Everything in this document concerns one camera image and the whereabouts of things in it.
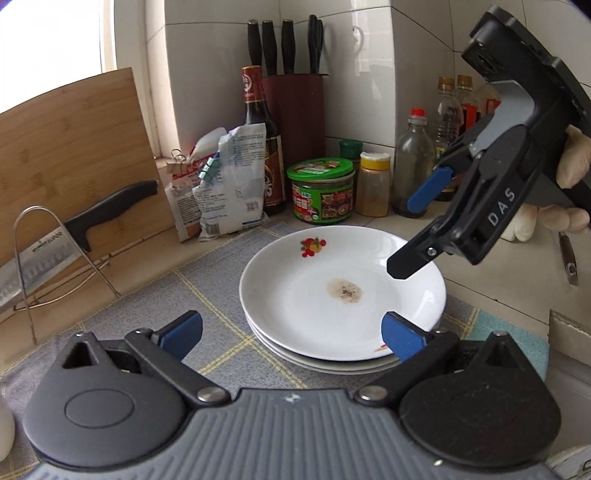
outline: food residue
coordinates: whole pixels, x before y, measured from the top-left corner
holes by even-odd
[[[337,278],[328,284],[329,295],[343,303],[358,303],[363,292],[354,283]]]

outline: stack of plates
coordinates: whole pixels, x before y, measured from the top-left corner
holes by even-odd
[[[399,360],[381,336],[384,314],[396,311],[429,331],[446,299],[432,263],[407,280],[388,275],[388,257],[405,243],[390,233],[339,225],[267,245],[240,281],[253,333],[277,356],[319,372],[358,375],[395,366]]]

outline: blue gripper pad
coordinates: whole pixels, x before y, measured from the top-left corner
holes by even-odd
[[[420,352],[433,338],[396,312],[388,312],[382,318],[382,339],[403,362]]]
[[[203,335],[203,319],[189,310],[152,335],[152,340],[165,352],[181,361],[199,343]]]
[[[452,182],[453,173],[451,167],[436,168],[425,183],[408,199],[407,209],[412,213],[421,213],[427,210],[435,197]]]

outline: knife block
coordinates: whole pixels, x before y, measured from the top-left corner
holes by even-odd
[[[323,76],[273,75],[264,78],[262,84],[269,111],[281,133],[285,172],[295,163],[326,156]],[[291,200],[287,175],[285,181]]]

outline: soy sauce bottle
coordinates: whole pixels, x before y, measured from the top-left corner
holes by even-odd
[[[262,88],[262,67],[260,65],[244,67],[242,81],[246,105],[245,125],[265,124],[267,127],[263,210],[269,216],[276,215],[285,209],[286,200],[281,135],[277,123],[267,108],[265,92]]]

